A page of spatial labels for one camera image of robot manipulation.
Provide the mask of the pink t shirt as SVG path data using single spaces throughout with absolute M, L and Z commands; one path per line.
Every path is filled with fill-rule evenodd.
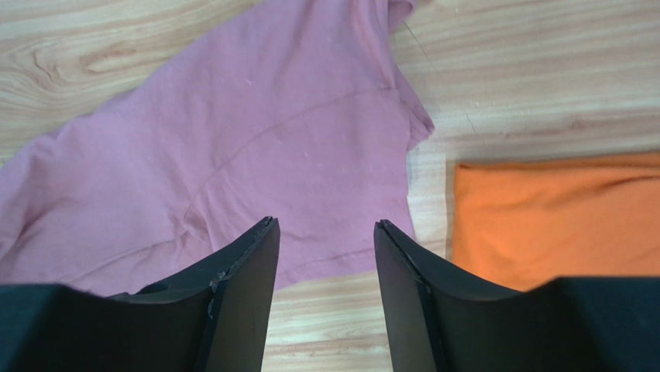
M 265 1 L 1 169 L 1 281 L 136 292 L 280 221 L 276 288 L 373 270 L 413 230 L 434 123 L 395 64 L 413 1 Z

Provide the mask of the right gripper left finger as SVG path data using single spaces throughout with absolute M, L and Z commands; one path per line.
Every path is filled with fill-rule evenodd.
M 129 305 L 111 371 L 256 371 L 280 250 L 266 217 L 228 246 L 147 285 L 117 294 Z

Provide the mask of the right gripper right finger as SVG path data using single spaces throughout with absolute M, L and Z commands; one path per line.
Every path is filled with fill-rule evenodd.
M 427 250 L 389 220 L 375 224 L 373 241 L 395 371 L 451 369 L 438 299 L 482 301 L 516 293 Z

